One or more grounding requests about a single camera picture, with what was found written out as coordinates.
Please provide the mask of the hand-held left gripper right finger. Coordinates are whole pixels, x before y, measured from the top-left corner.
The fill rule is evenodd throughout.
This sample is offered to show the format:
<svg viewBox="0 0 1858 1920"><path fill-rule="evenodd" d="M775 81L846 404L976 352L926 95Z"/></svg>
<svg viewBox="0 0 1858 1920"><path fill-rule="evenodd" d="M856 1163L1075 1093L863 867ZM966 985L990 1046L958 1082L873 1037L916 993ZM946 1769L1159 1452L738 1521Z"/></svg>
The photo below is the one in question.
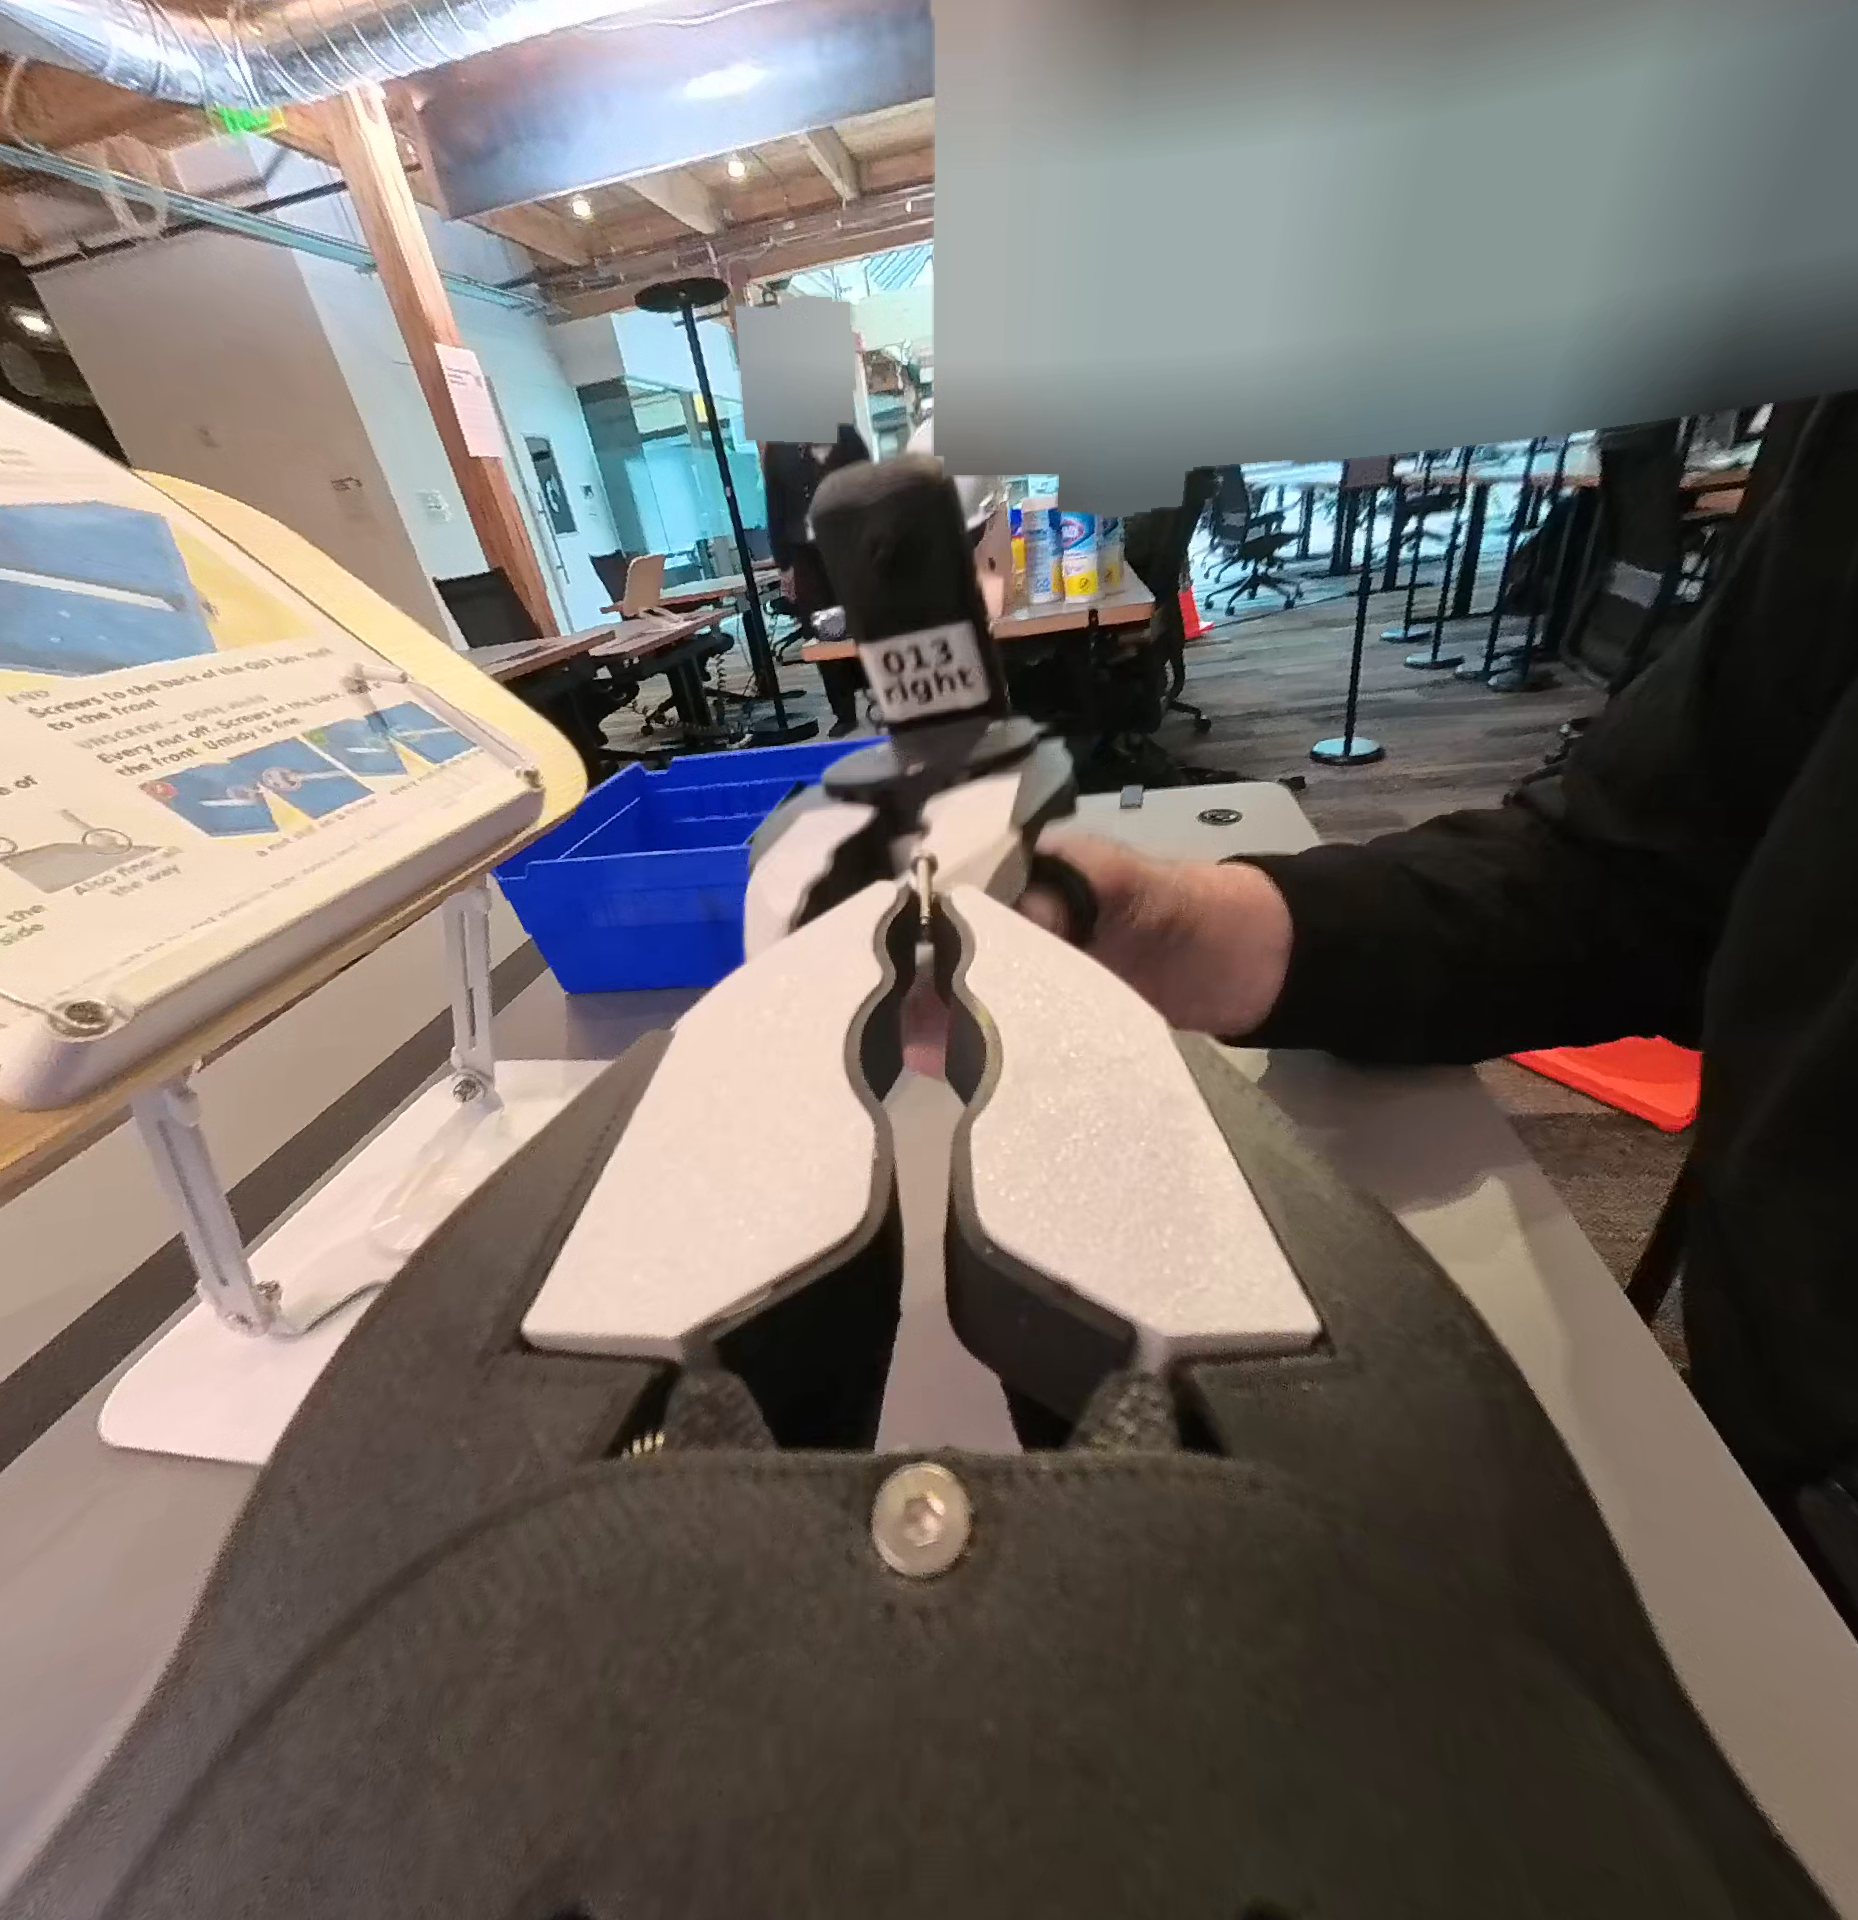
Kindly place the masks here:
<svg viewBox="0 0 1858 1920"><path fill-rule="evenodd" d="M1109 1317L1135 1364L1312 1348L1315 1307L1168 1022L979 887L945 908L981 1034L963 1153L986 1250Z"/></svg>

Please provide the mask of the wooden instruction board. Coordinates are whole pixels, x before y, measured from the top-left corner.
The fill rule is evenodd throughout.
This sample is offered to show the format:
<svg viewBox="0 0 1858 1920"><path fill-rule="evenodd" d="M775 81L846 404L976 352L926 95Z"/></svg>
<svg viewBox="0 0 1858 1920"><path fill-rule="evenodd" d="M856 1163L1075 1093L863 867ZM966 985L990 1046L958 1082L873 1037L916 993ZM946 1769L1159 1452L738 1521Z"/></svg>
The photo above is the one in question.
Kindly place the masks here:
<svg viewBox="0 0 1858 1920"><path fill-rule="evenodd" d="M0 399L0 1204L581 796L311 542Z"/></svg>

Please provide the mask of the black office chair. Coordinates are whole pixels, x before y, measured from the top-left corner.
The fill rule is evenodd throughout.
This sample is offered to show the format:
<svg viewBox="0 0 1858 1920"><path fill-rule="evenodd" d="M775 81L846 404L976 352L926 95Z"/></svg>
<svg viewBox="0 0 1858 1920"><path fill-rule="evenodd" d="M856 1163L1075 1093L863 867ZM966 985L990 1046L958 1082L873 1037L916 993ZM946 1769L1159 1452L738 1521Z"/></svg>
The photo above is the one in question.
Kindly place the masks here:
<svg viewBox="0 0 1858 1920"><path fill-rule="evenodd" d="M522 645L543 638L541 623L502 569L434 577L431 587L469 653L490 645Z"/></svg>
<svg viewBox="0 0 1858 1920"><path fill-rule="evenodd" d="M1263 491L1253 490L1243 467L1213 472L1213 490L1206 508L1209 555L1217 563L1212 590L1203 595L1206 613L1234 615L1258 592L1271 590L1280 610L1301 606L1303 588L1280 567L1293 535L1282 508L1264 508Z"/></svg>

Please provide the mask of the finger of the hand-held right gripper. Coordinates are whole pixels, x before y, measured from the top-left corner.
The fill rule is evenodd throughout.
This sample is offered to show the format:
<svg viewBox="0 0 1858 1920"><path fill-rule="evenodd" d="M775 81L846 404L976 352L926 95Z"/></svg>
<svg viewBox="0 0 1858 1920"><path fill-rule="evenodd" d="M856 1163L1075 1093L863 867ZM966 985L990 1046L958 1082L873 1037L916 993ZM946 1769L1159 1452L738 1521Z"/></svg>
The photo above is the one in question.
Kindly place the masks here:
<svg viewBox="0 0 1858 1920"><path fill-rule="evenodd" d="M1065 746L1036 746L986 777L934 796L934 899L963 887L1020 899L1030 882L1042 830L1077 804Z"/></svg>
<svg viewBox="0 0 1858 1920"><path fill-rule="evenodd" d="M750 836L743 962L868 889L893 918L900 882L884 811L825 790L789 793Z"/></svg>

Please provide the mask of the row of black stanchion posts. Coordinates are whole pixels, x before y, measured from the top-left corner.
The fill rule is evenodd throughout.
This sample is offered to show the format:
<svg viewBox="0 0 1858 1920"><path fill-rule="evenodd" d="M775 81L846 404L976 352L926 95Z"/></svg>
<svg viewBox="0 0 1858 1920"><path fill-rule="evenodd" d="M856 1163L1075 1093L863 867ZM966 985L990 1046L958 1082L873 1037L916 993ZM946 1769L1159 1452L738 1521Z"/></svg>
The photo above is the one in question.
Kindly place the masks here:
<svg viewBox="0 0 1858 1920"><path fill-rule="evenodd" d="M1325 570L1352 577L1354 638L1339 726L1315 766L1385 756L1358 730L1368 645L1419 675L1498 693L1551 688L1552 633L1572 599L1577 495L1595 486L1587 434L1348 461L1327 521Z"/></svg>

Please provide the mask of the blue plastic bin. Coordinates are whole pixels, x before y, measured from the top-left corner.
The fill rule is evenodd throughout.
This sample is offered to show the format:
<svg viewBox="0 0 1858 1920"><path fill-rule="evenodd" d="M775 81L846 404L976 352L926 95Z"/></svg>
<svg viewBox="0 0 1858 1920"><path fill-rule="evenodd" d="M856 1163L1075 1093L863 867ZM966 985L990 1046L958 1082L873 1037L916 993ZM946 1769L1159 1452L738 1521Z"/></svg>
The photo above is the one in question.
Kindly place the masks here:
<svg viewBox="0 0 1858 1920"><path fill-rule="evenodd" d="M496 869L571 995L705 989L740 967L750 839L868 736L632 763Z"/></svg>

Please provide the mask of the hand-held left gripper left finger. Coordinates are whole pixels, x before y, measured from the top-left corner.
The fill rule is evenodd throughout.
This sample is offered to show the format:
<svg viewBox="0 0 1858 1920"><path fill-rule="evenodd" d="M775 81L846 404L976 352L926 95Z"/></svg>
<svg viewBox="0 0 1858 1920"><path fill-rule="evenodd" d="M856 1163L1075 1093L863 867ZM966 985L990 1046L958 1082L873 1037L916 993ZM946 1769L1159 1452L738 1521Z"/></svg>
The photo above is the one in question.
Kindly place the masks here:
<svg viewBox="0 0 1858 1920"><path fill-rule="evenodd" d="M867 1243L893 1196L900 1012L897 881L710 989L528 1307L527 1346L691 1361Z"/></svg>

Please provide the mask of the person's right hand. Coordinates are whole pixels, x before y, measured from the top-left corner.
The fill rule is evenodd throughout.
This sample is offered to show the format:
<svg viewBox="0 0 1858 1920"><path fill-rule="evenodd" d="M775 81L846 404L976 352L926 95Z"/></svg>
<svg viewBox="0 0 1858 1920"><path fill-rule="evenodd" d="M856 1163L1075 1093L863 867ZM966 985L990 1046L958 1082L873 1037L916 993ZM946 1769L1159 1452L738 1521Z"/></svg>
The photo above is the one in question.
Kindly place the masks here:
<svg viewBox="0 0 1858 1920"><path fill-rule="evenodd" d="M1095 899L1085 953L1166 1022L1229 1039L1271 1016L1295 934L1268 872L1156 859L1060 827L1042 834L1036 851L1075 872Z"/></svg>

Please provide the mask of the white board stand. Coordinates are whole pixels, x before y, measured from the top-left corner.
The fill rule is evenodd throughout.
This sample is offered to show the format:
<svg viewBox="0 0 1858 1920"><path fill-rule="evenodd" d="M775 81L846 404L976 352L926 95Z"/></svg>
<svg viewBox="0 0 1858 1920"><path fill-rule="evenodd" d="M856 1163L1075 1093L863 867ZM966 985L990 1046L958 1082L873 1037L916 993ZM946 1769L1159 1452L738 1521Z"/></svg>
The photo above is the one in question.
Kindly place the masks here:
<svg viewBox="0 0 1858 1920"><path fill-rule="evenodd" d="M196 1306L108 1391L97 1432L110 1448L266 1465L374 1297L605 1068L499 1058L488 887L451 894L438 918L454 1025L446 1078L363 1141L253 1250L211 1163L189 1085L177 1079L132 1102L196 1276Z"/></svg>

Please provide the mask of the microphone boom with black windscreen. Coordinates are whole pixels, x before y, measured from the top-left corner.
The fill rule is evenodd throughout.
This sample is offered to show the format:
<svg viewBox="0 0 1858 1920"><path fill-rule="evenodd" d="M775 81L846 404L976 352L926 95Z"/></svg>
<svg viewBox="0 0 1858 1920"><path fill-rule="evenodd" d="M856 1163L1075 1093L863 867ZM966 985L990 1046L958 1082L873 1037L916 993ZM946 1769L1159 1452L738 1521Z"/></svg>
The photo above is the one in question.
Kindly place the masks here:
<svg viewBox="0 0 1858 1920"><path fill-rule="evenodd" d="M723 279L700 275L655 281L652 286L646 286L637 292L635 304L646 315L671 317L682 329L688 356L696 379L696 391L705 413L705 438L718 472L721 495L729 522L729 540L733 544L733 557L740 563L743 634L752 665L752 691L755 704L770 706L770 720L752 721L750 742L759 747L789 747L816 739L819 724L811 717L805 717L801 713L793 714L789 710L782 688L775 680L772 650L768 644L761 587L754 572L740 499L731 477L729 448L721 423L721 408L707 372L705 354L700 350L700 315L721 307L727 300L727 295L729 289Z"/></svg>

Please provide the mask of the white paper notice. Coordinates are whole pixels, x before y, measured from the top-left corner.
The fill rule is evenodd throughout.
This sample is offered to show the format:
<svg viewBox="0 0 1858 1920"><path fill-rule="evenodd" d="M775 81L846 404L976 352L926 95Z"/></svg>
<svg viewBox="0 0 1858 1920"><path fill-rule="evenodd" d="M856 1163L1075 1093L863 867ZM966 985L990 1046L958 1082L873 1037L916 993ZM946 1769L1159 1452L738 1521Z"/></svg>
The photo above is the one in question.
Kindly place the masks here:
<svg viewBox="0 0 1858 1920"><path fill-rule="evenodd" d="M435 342L435 356L466 453L473 461L507 461L507 431L478 354Z"/></svg>

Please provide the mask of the person's right forearm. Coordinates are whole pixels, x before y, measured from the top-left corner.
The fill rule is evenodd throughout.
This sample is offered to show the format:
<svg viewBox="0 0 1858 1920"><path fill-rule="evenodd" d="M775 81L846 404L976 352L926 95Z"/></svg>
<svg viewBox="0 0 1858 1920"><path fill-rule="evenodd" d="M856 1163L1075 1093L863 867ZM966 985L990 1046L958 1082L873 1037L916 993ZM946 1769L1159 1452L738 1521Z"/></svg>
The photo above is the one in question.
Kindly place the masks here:
<svg viewBox="0 0 1858 1920"><path fill-rule="evenodd" d="M1733 872L1702 717L1656 671L1498 807L1234 862L1271 882L1289 935L1277 985L1220 1034L1368 1067L1689 1036Z"/></svg>

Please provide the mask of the wooden desk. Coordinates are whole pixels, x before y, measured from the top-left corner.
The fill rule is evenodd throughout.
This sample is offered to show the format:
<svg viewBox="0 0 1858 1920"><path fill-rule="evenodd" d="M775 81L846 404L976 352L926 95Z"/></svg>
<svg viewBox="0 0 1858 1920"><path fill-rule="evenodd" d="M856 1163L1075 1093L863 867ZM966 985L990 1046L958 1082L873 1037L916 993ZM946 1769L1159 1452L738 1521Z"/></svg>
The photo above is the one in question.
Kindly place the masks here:
<svg viewBox="0 0 1858 1920"><path fill-rule="evenodd" d="M1093 603L1014 609L990 619L990 638L998 645L1014 645L1096 631L1116 633L1146 628L1153 619L1153 610L1154 601L1143 588ZM795 657L807 664L822 664L849 660L854 655L856 644L846 638L813 638L799 645Z"/></svg>

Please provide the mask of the wooden support post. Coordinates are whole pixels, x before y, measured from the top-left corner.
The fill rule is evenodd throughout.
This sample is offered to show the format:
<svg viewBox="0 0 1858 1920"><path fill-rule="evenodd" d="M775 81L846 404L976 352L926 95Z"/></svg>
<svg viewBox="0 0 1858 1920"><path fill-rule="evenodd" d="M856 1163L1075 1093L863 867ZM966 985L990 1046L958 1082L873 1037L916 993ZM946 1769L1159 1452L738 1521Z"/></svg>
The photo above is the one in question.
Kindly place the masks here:
<svg viewBox="0 0 1858 1920"><path fill-rule="evenodd" d="M435 342L461 345L459 326L428 251L385 95L374 84L354 86L318 105L314 120L331 146L364 251L387 295L395 332L485 563L488 569L507 570L522 601L541 623L543 638L553 638L556 613L507 461L473 461L459 441L435 356Z"/></svg>

